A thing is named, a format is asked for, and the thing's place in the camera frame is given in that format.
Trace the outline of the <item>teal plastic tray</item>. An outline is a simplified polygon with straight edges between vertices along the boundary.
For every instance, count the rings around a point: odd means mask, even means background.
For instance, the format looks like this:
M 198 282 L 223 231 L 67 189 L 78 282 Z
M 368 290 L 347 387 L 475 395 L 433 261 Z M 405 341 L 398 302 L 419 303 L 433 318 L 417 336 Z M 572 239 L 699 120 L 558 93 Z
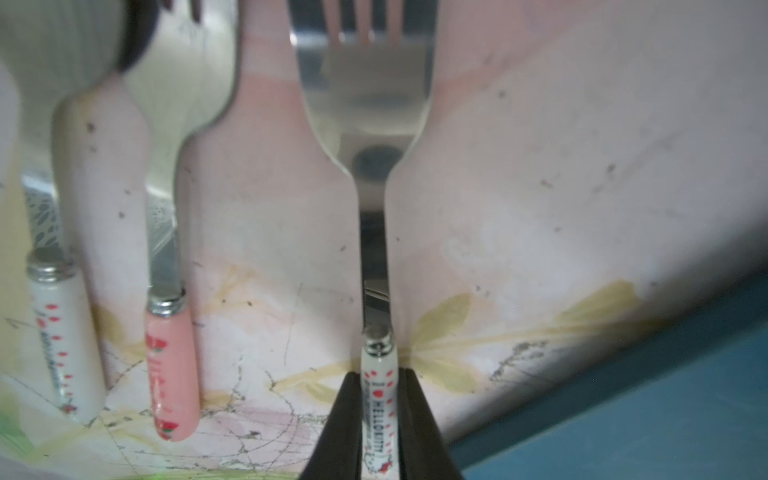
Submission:
M 468 479 L 763 479 L 767 277 L 457 441 Z

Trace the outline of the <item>pink handled fork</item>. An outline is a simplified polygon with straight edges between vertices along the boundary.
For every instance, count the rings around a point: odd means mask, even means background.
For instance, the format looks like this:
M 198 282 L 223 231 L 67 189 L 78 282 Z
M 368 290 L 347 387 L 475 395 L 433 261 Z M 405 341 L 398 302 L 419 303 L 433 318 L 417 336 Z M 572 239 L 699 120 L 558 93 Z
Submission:
M 191 311 L 182 278 L 176 207 L 179 157 L 187 140 L 218 120 L 234 94 L 238 67 L 236 1 L 154 2 L 148 45 L 124 80 L 147 122 L 145 177 L 149 286 L 145 310 L 151 412 L 158 436 L 189 438 L 200 419 Z

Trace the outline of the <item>white handled fork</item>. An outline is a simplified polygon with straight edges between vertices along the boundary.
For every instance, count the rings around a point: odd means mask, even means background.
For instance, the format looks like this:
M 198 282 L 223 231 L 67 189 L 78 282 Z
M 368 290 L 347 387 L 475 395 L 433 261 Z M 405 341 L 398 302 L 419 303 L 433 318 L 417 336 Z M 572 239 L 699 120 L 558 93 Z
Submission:
M 360 248 L 361 477 L 398 462 L 398 351 L 392 326 L 386 188 L 431 110 L 435 1 L 292 1 L 305 112 L 355 186 Z

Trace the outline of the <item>pink floral table mat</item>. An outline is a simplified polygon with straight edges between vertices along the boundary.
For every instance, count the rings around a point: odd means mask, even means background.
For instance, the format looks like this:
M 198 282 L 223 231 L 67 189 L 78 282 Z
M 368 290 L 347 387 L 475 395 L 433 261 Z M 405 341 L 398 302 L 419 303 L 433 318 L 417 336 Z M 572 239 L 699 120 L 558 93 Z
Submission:
M 63 202 L 109 393 L 54 405 L 1 78 L 1 475 L 291 479 L 359 364 L 352 180 L 307 121 L 288 9 L 240 6 L 237 94 L 186 146 L 181 242 L 202 415 L 150 413 L 145 121 L 117 75 L 66 106 Z M 763 1 L 444 1 L 434 97 L 387 188 L 400 358 L 457 439 L 767 260 Z

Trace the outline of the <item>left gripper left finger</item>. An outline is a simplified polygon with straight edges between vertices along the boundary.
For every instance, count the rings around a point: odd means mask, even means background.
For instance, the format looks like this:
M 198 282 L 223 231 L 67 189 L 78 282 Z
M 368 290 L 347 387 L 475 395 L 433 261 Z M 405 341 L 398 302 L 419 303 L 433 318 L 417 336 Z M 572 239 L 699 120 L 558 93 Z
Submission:
M 300 480 L 360 480 L 363 400 L 360 374 L 345 375 Z

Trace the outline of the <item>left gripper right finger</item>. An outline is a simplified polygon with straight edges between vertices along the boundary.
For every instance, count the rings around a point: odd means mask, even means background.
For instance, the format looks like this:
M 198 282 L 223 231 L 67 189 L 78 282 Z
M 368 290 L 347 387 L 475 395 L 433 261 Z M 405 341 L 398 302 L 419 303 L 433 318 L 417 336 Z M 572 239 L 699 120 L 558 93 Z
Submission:
M 404 480 L 463 480 L 412 369 L 399 369 L 398 455 Z

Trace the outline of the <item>white handled spoon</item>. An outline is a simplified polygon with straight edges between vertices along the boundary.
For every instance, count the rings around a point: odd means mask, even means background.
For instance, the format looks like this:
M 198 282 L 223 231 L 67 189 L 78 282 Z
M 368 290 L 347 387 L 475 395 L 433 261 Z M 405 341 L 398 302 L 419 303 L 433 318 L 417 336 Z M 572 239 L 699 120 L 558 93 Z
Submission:
M 1 60 L 19 93 L 17 141 L 32 247 L 30 307 L 55 391 L 69 419 L 91 424 L 107 387 L 85 277 L 57 186 L 54 132 L 60 108 L 124 66 L 152 10 L 141 1 L 4 1 Z

